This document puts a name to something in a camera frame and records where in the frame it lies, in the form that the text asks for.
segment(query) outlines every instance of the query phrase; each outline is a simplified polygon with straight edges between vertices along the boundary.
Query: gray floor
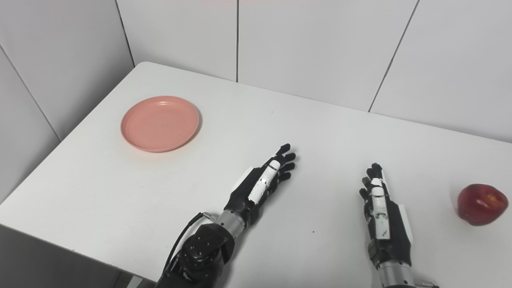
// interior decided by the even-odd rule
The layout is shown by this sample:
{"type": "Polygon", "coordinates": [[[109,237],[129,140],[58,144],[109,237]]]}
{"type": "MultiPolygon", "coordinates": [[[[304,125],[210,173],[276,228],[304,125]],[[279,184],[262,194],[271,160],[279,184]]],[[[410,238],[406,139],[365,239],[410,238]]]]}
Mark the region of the gray floor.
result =
{"type": "Polygon", "coordinates": [[[120,271],[0,225],[0,287],[113,288],[120,271]]]}

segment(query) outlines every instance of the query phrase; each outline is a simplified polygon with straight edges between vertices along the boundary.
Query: wall seam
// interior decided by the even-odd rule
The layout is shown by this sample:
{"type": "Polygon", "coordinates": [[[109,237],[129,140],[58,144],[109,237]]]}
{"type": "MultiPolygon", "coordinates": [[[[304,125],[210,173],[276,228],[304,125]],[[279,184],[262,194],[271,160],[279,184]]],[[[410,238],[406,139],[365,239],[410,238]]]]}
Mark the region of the wall seam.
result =
{"type": "Polygon", "coordinates": [[[372,111],[373,104],[375,103],[375,100],[377,99],[377,95],[380,92],[380,88],[382,87],[382,84],[384,83],[384,80],[386,79],[386,76],[388,75],[389,69],[391,68],[391,65],[393,64],[393,60],[395,59],[396,52],[398,51],[398,48],[400,47],[400,44],[402,43],[403,37],[405,36],[407,32],[407,28],[409,27],[409,24],[411,23],[411,20],[414,16],[414,12],[416,12],[416,8],[418,8],[420,0],[416,2],[416,5],[414,6],[413,12],[411,13],[411,16],[409,17],[409,20],[407,21],[406,28],[403,30],[402,36],[400,37],[400,40],[398,41],[398,45],[396,46],[395,52],[393,52],[393,56],[391,57],[391,60],[389,61],[388,67],[386,68],[386,71],[384,73],[384,77],[382,77],[382,80],[380,81],[379,87],[377,88],[377,92],[375,93],[375,96],[373,97],[372,103],[370,104],[370,108],[368,109],[368,112],[372,111]]]}
{"type": "Polygon", "coordinates": [[[22,76],[19,74],[18,70],[16,69],[16,66],[14,66],[14,63],[11,61],[11,58],[9,58],[9,55],[7,55],[7,52],[5,51],[4,47],[0,44],[0,50],[2,51],[2,53],[5,55],[5,57],[7,58],[7,61],[9,61],[9,63],[11,64],[11,67],[12,69],[14,69],[14,71],[16,72],[16,75],[18,76],[18,78],[22,81],[23,83],[23,86],[25,87],[25,89],[27,89],[27,92],[29,92],[29,95],[30,97],[32,98],[32,100],[34,101],[34,103],[36,104],[37,108],[39,109],[39,111],[41,112],[42,116],[45,118],[46,122],[48,123],[48,125],[50,126],[50,128],[52,129],[53,133],[55,134],[55,136],[57,137],[57,139],[59,139],[59,142],[62,142],[62,139],[59,137],[59,135],[57,134],[57,132],[55,131],[55,129],[53,128],[52,124],[50,123],[50,121],[48,120],[48,117],[46,117],[46,114],[44,113],[44,111],[41,109],[41,106],[39,105],[39,103],[37,102],[37,100],[34,98],[34,95],[32,95],[32,92],[30,91],[29,87],[27,86],[27,84],[25,83],[25,81],[23,80],[22,76]]]}

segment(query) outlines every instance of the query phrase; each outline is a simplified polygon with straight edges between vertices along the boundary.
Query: pink plate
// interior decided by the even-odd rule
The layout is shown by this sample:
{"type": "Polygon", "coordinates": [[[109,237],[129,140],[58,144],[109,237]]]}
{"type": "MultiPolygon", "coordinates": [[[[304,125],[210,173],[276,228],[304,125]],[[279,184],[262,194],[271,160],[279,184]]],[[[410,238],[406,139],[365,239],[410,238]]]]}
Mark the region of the pink plate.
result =
{"type": "Polygon", "coordinates": [[[164,152],[185,144],[197,130],[199,112],[185,99],[157,96],[143,100],[124,115],[121,133],[136,148],[164,152]]]}

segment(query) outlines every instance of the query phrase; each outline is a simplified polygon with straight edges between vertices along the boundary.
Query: black cable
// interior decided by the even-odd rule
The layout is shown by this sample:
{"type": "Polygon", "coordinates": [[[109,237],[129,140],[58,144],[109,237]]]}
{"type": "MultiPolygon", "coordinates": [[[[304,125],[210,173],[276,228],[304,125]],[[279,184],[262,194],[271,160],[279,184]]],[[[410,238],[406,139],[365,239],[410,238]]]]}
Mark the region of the black cable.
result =
{"type": "Polygon", "coordinates": [[[178,243],[181,241],[181,238],[183,238],[183,235],[185,235],[185,233],[188,231],[190,226],[194,225],[194,223],[196,223],[202,217],[203,217],[203,212],[199,212],[196,216],[194,216],[194,218],[192,218],[192,220],[190,220],[188,222],[187,226],[185,226],[183,231],[181,231],[180,236],[178,236],[178,239],[176,239],[176,242],[174,242],[173,248],[170,250],[169,257],[167,257],[167,261],[165,262],[165,266],[164,266],[164,269],[163,269],[164,271],[167,269],[167,266],[169,265],[170,260],[173,257],[174,251],[176,250],[176,247],[178,246],[178,243]]]}

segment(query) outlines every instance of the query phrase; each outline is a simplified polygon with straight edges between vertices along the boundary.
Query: robot finger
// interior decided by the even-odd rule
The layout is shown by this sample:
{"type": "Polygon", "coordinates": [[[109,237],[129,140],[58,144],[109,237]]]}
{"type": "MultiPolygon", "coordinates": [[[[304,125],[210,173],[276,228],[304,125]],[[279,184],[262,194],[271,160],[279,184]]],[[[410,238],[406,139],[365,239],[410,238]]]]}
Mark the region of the robot finger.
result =
{"type": "Polygon", "coordinates": [[[290,178],[291,178],[291,173],[290,172],[283,173],[283,174],[279,175],[278,183],[286,181],[286,180],[288,180],[290,178]]]}
{"type": "Polygon", "coordinates": [[[284,173],[293,169],[295,169],[295,163],[286,163],[284,166],[281,167],[281,169],[279,169],[279,172],[284,173]]]}
{"type": "Polygon", "coordinates": [[[276,152],[276,155],[283,155],[286,152],[290,151],[290,149],[291,149],[290,143],[286,143],[283,146],[281,146],[281,148],[279,148],[279,150],[276,152]]]}
{"type": "Polygon", "coordinates": [[[368,191],[364,188],[361,188],[359,190],[359,194],[361,195],[361,197],[366,201],[368,200],[368,198],[370,197],[370,195],[368,194],[368,191]]]}

